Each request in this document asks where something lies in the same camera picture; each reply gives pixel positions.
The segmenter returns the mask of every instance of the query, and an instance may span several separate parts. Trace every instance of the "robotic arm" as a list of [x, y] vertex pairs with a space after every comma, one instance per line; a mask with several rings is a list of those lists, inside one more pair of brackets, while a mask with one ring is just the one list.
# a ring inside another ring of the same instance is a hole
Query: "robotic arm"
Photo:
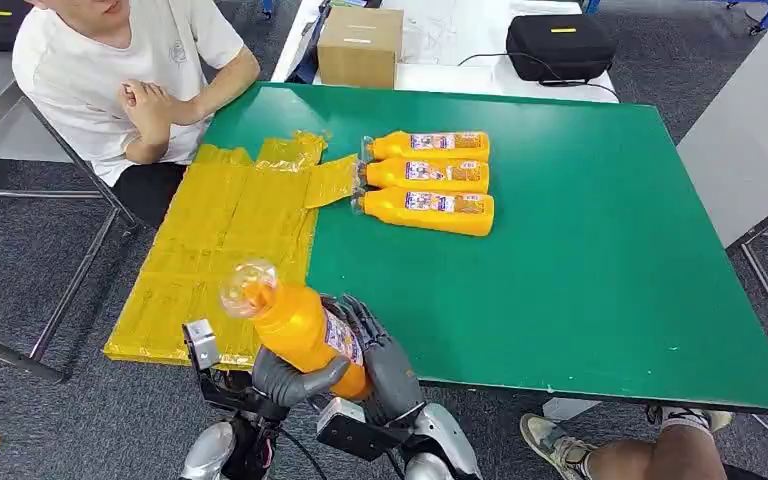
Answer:
[[[367, 306], [349, 295], [339, 301], [323, 296], [322, 303], [358, 334], [373, 393], [364, 408], [332, 399], [321, 411], [317, 440], [368, 461], [398, 448], [407, 480], [481, 479], [475, 451], [457, 420], [443, 406], [425, 401], [402, 347]], [[205, 399], [234, 412], [193, 444], [181, 473], [185, 480], [263, 478], [290, 407], [324, 393], [348, 368], [339, 357], [322, 370], [302, 374], [261, 348], [251, 375], [218, 372], [213, 366], [219, 354], [207, 321], [185, 325], [184, 334]]]

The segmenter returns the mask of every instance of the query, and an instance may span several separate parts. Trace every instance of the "orange juice bottle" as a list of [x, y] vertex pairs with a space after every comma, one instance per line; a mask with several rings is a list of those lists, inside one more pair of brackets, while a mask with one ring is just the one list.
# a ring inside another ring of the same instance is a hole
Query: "orange juice bottle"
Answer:
[[385, 158], [460, 158], [487, 162], [490, 158], [490, 137], [484, 132], [406, 133], [393, 132], [387, 136], [364, 138], [365, 152], [375, 160]]
[[363, 352], [352, 329], [325, 310], [315, 291], [278, 282], [268, 261], [235, 267], [221, 299], [229, 315], [251, 320], [263, 345], [302, 372], [323, 368], [337, 355], [347, 357], [348, 371], [331, 388], [335, 394], [359, 400], [369, 393]]
[[490, 167], [475, 160], [391, 158], [358, 165], [361, 185], [487, 193]]
[[356, 210], [393, 225], [483, 237], [493, 227], [493, 197], [483, 193], [423, 192], [401, 187], [355, 197]]

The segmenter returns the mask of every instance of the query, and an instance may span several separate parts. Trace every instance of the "yellow tape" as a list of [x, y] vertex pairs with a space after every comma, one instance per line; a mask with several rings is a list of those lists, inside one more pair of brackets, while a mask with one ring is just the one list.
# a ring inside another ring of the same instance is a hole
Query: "yellow tape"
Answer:
[[357, 155], [349, 155], [312, 169], [305, 207], [321, 207], [351, 195], [357, 161]]
[[223, 368], [250, 368], [259, 340], [229, 318], [219, 288], [232, 268], [266, 258], [286, 282], [303, 283], [319, 207], [351, 194], [354, 155], [317, 165], [322, 137], [264, 140], [245, 150], [202, 145], [157, 232], [104, 347], [114, 360], [187, 364], [181, 325], [206, 318]]

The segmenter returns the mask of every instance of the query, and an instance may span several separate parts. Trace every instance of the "white t-shirt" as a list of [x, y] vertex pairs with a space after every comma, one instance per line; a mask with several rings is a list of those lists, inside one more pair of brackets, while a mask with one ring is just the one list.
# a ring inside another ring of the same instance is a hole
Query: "white t-shirt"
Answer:
[[[199, 56], [222, 68], [245, 48], [212, 0], [131, 0], [131, 45], [114, 48], [72, 30], [53, 10], [34, 8], [13, 48], [13, 73], [60, 135], [113, 185], [136, 165], [125, 147], [137, 130], [119, 106], [127, 79], [152, 82], [181, 100], [207, 84]], [[172, 125], [161, 162], [187, 164], [210, 119]]]

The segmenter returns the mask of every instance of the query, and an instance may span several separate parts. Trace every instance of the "sneaker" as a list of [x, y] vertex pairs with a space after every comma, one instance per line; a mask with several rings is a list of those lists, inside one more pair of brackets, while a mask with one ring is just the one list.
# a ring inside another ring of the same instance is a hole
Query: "sneaker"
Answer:
[[[702, 410], [699, 408], [683, 408], [683, 412], [677, 414], [678, 416], [693, 416], [696, 418], [701, 417], [708, 423], [708, 429], [711, 430], [711, 433], [716, 432], [717, 430], [722, 429], [729, 423], [731, 423], [732, 418], [734, 418], [734, 414], [731, 412], [721, 412], [719, 410]], [[646, 407], [646, 418], [649, 420], [649, 423], [653, 425], [660, 425], [661, 424], [661, 406], [660, 405], [648, 405]]]
[[531, 413], [519, 420], [519, 431], [532, 450], [555, 467], [564, 480], [587, 480], [580, 473], [582, 462], [596, 447], [570, 437], [556, 423]]

